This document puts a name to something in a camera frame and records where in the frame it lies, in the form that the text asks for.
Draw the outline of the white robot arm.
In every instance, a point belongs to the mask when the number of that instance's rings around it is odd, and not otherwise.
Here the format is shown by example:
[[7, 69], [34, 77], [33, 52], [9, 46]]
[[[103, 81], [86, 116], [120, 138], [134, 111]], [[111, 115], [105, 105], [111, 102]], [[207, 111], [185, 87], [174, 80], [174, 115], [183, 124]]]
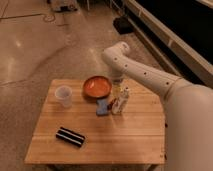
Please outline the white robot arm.
[[165, 113], [164, 171], [213, 171], [213, 89], [136, 62], [118, 42], [102, 52], [113, 76], [127, 75], [161, 99]]

